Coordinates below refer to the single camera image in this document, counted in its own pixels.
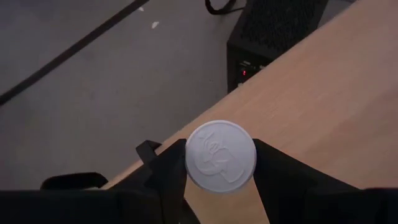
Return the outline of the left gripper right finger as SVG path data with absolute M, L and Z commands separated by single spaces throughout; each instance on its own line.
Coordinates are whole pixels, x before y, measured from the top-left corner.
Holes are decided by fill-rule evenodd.
M 360 190 L 255 139 L 254 181 L 270 224 L 365 224 Z

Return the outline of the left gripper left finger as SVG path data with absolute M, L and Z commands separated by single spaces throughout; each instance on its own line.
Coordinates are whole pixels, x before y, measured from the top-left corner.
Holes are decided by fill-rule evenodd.
M 152 174 L 146 186 L 157 191 L 163 224 L 201 224 L 184 197 L 187 183 L 186 139 L 179 139 L 157 155 L 161 143 L 145 140 L 136 151 Z

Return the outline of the gummy bottle white cap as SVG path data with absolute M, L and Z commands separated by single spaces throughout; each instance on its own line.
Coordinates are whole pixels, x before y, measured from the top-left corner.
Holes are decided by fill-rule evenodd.
M 218 194 L 237 191 L 252 177 L 257 161 L 254 140 L 238 124 L 214 120 L 187 138 L 185 166 L 201 189 Z

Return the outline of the wooden shelf black metal legs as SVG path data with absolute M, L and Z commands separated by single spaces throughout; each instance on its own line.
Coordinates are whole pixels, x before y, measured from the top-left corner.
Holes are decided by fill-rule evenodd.
M 398 0 L 348 1 L 159 152 L 225 119 L 355 187 L 398 187 Z

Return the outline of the black perforated computer case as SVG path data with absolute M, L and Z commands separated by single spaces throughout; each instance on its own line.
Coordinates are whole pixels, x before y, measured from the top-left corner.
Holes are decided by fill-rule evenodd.
M 227 91 L 317 29 L 328 0 L 248 0 L 228 41 Z

